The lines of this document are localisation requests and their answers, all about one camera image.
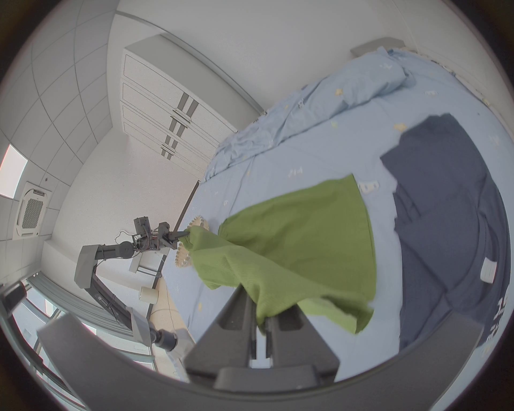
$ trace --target white cylinder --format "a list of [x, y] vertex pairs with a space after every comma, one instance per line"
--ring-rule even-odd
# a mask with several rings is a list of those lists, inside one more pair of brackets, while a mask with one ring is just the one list
[[144, 303], [155, 304], [159, 298], [159, 291], [149, 287], [141, 287], [139, 299]]

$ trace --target navy clothing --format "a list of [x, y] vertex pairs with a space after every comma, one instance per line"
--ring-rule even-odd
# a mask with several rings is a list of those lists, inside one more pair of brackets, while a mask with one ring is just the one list
[[[479, 151], [450, 115], [430, 116], [384, 154], [398, 181], [393, 194], [401, 244], [400, 349], [451, 311], [495, 331], [510, 282], [510, 237], [502, 198]], [[492, 284], [484, 259], [497, 263]]]

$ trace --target robotic arm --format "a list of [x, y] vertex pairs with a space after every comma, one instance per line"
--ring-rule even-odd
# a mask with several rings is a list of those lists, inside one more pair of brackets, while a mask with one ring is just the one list
[[127, 307], [108, 287], [97, 277], [98, 260], [110, 258], [132, 258], [135, 252], [160, 250], [161, 247], [177, 249], [178, 239], [189, 234], [188, 231], [170, 233], [167, 222], [159, 224], [157, 230], [150, 228], [148, 217], [134, 220], [136, 234], [132, 242], [121, 244], [83, 246], [75, 270], [75, 283], [85, 291], [121, 324], [132, 330], [134, 339], [146, 346], [157, 345], [167, 351], [173, 350], [178, 342], [175, 333], [166, 330], [156, 330], [151, 322], [131, 307]]

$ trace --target folded green fabric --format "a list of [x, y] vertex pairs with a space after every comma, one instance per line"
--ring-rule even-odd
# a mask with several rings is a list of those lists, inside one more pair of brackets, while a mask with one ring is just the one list
[[352, 333], [373, 315], [373, 234], [352, 175], [244, 209], [218, 235], [191, 227], [182, 242], [209, 288], [243, 285], [259, 325], [294, 304]]

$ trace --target bed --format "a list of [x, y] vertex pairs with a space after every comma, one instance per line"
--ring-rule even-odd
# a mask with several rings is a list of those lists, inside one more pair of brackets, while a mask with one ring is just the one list
[[[325, 105], [324, 101], [342, 94], [334, 86], [340, 84], [336, 80], [345, 84], [346, 103]], [[318, 103], [304, 104], [304, 97], [315, 93]], [[469, 134], [502, 194], [507, 215], [514, 215], [514, 144], [496, 116], [453, 73], [435, 62], [404, 50], [379, 49], [295, 91], [223, 142], [184, 216], [181, 230], [201, 215], [216, 233], [227, 217], [248, 206], [324, 180], [355, 176], [375, 241], [377, 285], [371, 302], [375, 312], [357, 335], [325, 317], [309, 316], [340, 359], [336, 381], [398, 353], [402, 266], [394, 232], [396, 181], [380, 156], [398, 144], [406, 128], [429, 115], [444, 113], [452, 114]], [[233, 289], [208, 289], [193, 267], [175, 267], [173, 251], [162, 274], [191, 336], [198, 341]], [[265, 366], [265, 361], [260, 358], [256, 366]]]

